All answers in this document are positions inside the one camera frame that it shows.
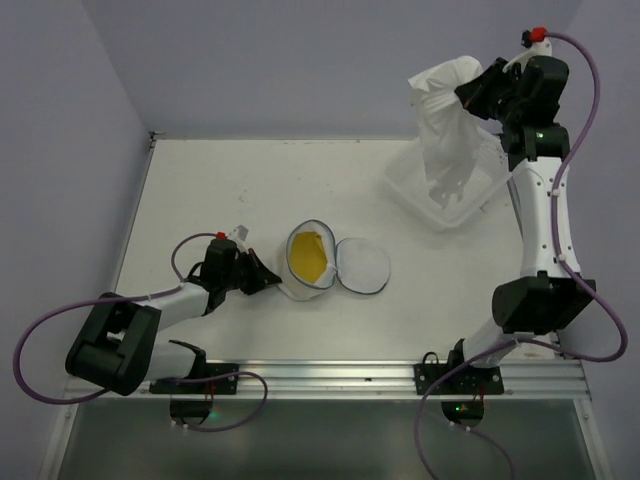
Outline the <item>white bra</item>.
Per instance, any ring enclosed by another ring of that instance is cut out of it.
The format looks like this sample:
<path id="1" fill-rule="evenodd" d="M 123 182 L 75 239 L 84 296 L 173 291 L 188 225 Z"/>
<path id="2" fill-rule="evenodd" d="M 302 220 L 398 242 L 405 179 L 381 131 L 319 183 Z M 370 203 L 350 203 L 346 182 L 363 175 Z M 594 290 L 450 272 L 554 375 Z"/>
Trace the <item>white bra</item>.
<path id="1" fill-rule="evenodd" d="M 477 59 L 460 56 L 408 79 L 424 168 L 430 179 L 439 180 L 450 170 L 475 166 L 481 144 L 479 127 L 454 90 L 482 72 Z"/>

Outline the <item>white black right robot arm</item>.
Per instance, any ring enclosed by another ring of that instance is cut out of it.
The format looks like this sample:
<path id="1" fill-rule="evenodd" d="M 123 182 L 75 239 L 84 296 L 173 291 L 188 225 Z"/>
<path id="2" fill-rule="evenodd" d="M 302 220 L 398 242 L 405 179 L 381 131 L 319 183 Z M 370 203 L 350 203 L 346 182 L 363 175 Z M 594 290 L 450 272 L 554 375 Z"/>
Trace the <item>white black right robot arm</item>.
<path id="1" fill-rule="evenodd" d="M 500 141 L 514 183 L 523 253 L 518 278 L 498 286 L 492 317 L 456 348 L 474 368 L 495 368 L 519 338 L 566 328 L 591 302 L 596 284 L 581 277 L 566 201 L 569 134 L 556 122 L 569 76 L 559 59 L 496 59 L 456 88 L 464 109 L 502 126 Z"/>

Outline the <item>white mesh laundry bag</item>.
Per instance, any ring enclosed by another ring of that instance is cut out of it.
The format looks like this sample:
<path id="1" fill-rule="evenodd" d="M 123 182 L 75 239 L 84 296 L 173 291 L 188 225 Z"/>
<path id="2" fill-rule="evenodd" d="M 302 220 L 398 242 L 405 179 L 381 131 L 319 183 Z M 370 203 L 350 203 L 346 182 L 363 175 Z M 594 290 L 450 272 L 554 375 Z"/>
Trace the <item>white mesh laundry bag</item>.
<path id="1" fill-rule="evenodd" d="M 336 283 L 359 295 L 375 295 L 391 278 L 387 252 L 357 237 L 337 239 L 324 222 L 307 220 L 296 226 L 279 247 L 275 266 L 279 289 L 294 301 L 309 301 Z"/>

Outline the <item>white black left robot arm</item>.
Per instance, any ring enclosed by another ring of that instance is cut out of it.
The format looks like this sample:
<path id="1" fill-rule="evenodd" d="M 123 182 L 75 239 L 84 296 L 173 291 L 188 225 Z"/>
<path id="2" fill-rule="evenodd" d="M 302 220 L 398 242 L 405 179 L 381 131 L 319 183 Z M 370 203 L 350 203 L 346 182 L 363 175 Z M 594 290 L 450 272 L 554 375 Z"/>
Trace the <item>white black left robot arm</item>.
<path id="1" fill-rule="evenodd" d="M 212 313 L 231 291 L 250 296 L 281 283 L 253 249 L 216 237 L 204 259 L 170 292 L 139 300 L 102 295 L 66 356 L 66 372 L 122 396 L 147 381 L 207 382 L 212 374 L 204 349 L 175 339 L 160 341 L 158 333 Z"/>

